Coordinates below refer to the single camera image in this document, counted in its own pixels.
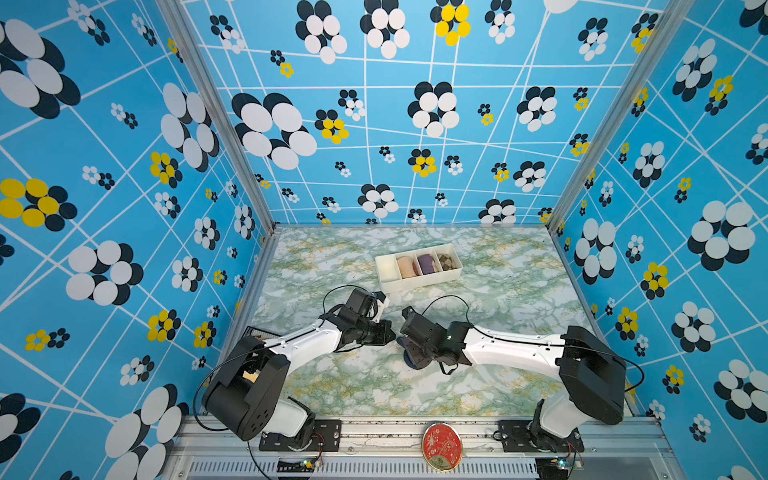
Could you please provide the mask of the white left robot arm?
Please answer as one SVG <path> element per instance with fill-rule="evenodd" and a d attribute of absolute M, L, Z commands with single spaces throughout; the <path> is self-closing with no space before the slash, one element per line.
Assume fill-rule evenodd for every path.
<path fill-rule="evenodd" d="M 383 292 L 355 286 L 346 302 L 306 328 L 271 340 L 243 334 L 198 388 L 194 404 L 243 441 L 265 434 L 288 449 L 308 448 L 319 436 L 316 414 L 281 398 L 287 377 L 326 355 L 393 342 L 392 322 L 382 317 L 387 305 Z"/>

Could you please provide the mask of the purple striped sock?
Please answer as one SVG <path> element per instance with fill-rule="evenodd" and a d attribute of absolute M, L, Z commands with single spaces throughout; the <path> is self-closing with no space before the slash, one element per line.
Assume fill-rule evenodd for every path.
<path fill-rule="evenodd" d="M 424 368 L 424 356 L 422 348 L 411 339 L 401 336 L 397 338 L 397 343 L 403 348 L 403 358 L 406 365 L 414 370 Z"/>

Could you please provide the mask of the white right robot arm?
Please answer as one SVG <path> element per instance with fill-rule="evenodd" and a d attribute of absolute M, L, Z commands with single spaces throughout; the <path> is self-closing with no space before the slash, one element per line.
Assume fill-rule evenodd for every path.
<path fill-rule="evenodd" d="M 411 307 L 398 343 L 411 368 L 498 365 L 543 375 L 562 384 L 539 401 L 528 432 L 537 443 L 568 438 L 585 422 L 617 425 L 624 418 L 626 361 L 589 330 L 571 325 L 563 334 L 523 335 L 478 327 L 465 320 L 443 327 Z"/>

